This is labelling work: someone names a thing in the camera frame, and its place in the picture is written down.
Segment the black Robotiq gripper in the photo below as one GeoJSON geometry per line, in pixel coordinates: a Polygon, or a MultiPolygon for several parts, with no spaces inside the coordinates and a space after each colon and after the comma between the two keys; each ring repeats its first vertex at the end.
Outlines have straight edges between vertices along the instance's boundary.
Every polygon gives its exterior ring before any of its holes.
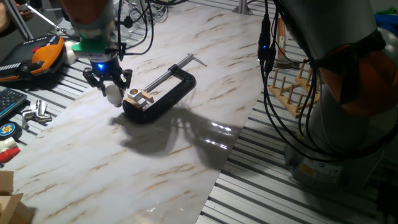
{"type": "Polygon", "coordinates": [[[106,96],[105,85],[103,81],[113,81],[119,88],[120,93],[129,89],[132,78],[132,70],[122,70],[117,58],[107,62],[91,61],[91,68],[85,68],[83,77],[91,87],[99,89],[103,96],[106,96]]]}

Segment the person's bare hand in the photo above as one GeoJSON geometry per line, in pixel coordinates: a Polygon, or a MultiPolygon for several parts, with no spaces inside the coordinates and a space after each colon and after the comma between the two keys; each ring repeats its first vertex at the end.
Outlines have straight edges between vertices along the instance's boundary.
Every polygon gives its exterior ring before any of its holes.
{"type": "Polygon", "coordinates": [[[16,3],[17,9],[19,11],[19,14],[22,16],[24,21],[29,21],[33,18],[34,13],[31,12],[28,8],[21,6],[20,4],[16,3]]]}

